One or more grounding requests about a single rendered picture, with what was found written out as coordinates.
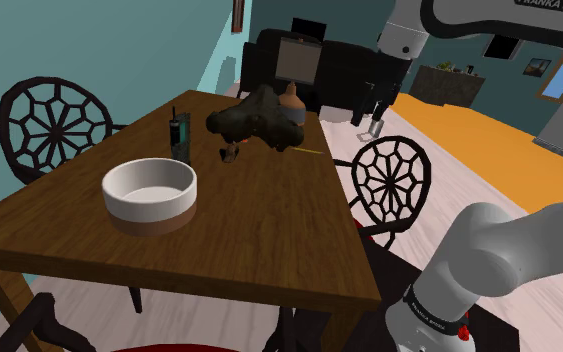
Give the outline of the brown wooden dining table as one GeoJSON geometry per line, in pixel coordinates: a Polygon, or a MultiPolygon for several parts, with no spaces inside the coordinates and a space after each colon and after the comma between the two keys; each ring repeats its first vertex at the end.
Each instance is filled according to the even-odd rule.
{"type": "Polygon", "coordinates": [[[247,139],[218,156],[206,117],[233,99],[187,91],[0,201],[0,311],[15,319],[32,294],[26,274],[325,311],[323,352],[342,352],[380,295],[316,116],[303,148],[278,153],[247,139]],[[192,116],[197,210],[184,227],[134,237],[110,222],[104,175],[170,153],[168,120],[192,116]]]}

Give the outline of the dark sideboard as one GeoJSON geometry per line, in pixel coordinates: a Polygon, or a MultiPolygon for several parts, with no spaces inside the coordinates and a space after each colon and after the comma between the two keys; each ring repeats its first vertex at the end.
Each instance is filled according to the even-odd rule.
{"type": "Polygon", "coordinates": [[[421,65],[409,95],[427,104],[470,108],[484,82],[484,77],[421,65]]]}

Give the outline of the small dark wall picture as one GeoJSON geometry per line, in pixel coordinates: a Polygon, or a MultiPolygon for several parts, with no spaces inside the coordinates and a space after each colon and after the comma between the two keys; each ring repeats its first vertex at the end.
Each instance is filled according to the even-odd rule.
{"type": "Polygon", "coordinates": [[[542,77],[550,64],[551,60],[532,58],[522,74],[532,77],[542,77]]]}

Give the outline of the brown and grey vase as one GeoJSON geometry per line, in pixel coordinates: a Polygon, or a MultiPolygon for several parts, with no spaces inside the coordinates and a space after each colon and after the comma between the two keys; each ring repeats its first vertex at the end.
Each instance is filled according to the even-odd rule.
{"type": "Polygon", "coordinates": [[[279,109],[290,120],[298,126],[305,123],[306,106],[297,96],[297,88],[294,82],[290,82],[286,91],[279,96],[279,109]]]}

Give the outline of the brown framed wall picture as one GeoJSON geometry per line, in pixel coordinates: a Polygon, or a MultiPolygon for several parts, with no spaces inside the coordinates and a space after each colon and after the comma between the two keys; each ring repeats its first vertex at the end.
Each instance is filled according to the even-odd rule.
{"type": "Polygon", "coordinates": [[[232,3],[231,32],[241,33],[244,23],[245,0],[232,0],[232,3]]]}

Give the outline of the black sofa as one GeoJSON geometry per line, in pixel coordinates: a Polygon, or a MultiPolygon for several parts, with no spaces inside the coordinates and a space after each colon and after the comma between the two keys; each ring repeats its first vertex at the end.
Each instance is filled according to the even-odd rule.
{"type": "MultiPolygon", "coordinates": [[[[264,29],[255,42],[243,46],[242,67],[239,91],[251,92],[261,84],[273,87],[276,94],[285,92],[288,82],[275,77],[280,41],[283,38],[302,39],[316,44],[318,40],[304,34],[280,30],[264,29]]],[[[369,48],[325,40],[319,64],[312,85],[297,84],[297,96],[306,109],[319,113],[323,106],[345,110],[354,109],[368,93],[369,71],[376,53],[369,48]]],[[[366,113],[371,113],[375,103],[368,103],[366,113]]]]}

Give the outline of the orange rug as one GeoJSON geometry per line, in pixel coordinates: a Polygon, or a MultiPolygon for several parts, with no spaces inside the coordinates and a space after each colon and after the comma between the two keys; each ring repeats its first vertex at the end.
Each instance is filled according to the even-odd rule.
{"type": "Polygon", "coordinates": [[[392,110],[522,209],[563,201],[563,157],[523,131],[469,108],[400,94],[392,110]]]}

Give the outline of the black and teal cordless phone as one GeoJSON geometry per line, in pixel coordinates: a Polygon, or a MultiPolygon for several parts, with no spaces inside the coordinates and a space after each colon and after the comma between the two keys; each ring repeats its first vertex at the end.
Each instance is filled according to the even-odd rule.
{"type": "Polygon", "coordinates": [[[191,164],[190,118],[188,112],[177,114],[172,107],[172,119],[169,121],[171,156],[187,165],[191,164]]]}

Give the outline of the black lumpy plant figure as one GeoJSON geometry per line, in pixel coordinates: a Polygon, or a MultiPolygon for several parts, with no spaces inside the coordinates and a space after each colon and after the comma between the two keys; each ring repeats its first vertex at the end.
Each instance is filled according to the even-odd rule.
{"type": "Polygon", "coordinates": [[[304,141],[303,128],[282,112],[279,97],[266,84],[238,105],[212,112],[206,118],[206,128],[213,134],[220,134],[227,143],[226,148],[219,150],[225,163],[233,162],[239,154],[239,144],[252,136],[278,152],[304,141]]]}

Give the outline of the black wall screen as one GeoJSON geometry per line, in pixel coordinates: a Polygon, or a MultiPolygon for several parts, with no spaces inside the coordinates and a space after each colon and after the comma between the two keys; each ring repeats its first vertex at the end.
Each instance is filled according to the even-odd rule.
{"type": "Polygon", "coordinates": [[[495,34],[487,43],[483,56],[491,59],[513,60],[522,44],[521,39],[495,34]]]}

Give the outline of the black web-back chair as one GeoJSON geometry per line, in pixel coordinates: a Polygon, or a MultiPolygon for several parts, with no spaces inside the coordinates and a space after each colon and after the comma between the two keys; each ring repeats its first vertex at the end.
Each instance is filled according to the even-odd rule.
{"type": "Polygon", "coordinates": [[[15,177],[28,185],[71,157],[122,130],[107,107],[78,84],[37,76],[15,83],[0,99],[0,145],[15,177]]]}
{"type": "Polygon", "coordinates": [[[350,169],[356,195],[349,205],[360,205],[372,220],[358,226],[359,235],[372,239],[387,233],[384,248],[390,249],[427,201],[432,170],[425,150],[411,138],[385,136],[361,147],[352,160],[334,164],[350,169]]]}
{"type": "MultiPolygon", "coordinates": [[[[0,352],[15,352],[33,332],[36,337],[70,352],[97,352],[80,333],[60,324],[55,316],[55,299],[51,293],[37,294],[0,337],[0,352]]],[[[113,352],[237,352],[203,344],[154,344],[115,350],[113,352]]]]}

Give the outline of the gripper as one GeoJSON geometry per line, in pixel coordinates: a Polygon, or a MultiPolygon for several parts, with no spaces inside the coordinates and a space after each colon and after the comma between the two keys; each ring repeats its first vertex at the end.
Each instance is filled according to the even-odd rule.
{"type": "Polygon", "coordinates": [[[378,102],[372,114],[369,127],[370,135],[379,135],[384,121],[382,116],[388,105],[392,105],[401,89],[402,82],[407,74],[410,61],[390,56],[385,53],[376,53],[369,71],[367,81],[374,84],[368,97],[363,97],[353,109],[351,124],[358,127],[363,119],[368,103],[378,102]]]}

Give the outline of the white bowl with brown base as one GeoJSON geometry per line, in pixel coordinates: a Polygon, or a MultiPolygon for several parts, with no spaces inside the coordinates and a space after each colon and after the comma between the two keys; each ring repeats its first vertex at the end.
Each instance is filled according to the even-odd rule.
{"type": "Polygon", "coordinates": [[[144,158],[108,171],[102,191],[110,220],[133,236],[157,236],[185,226],[196,213],[197,174],[177,160],[144,158]]]}

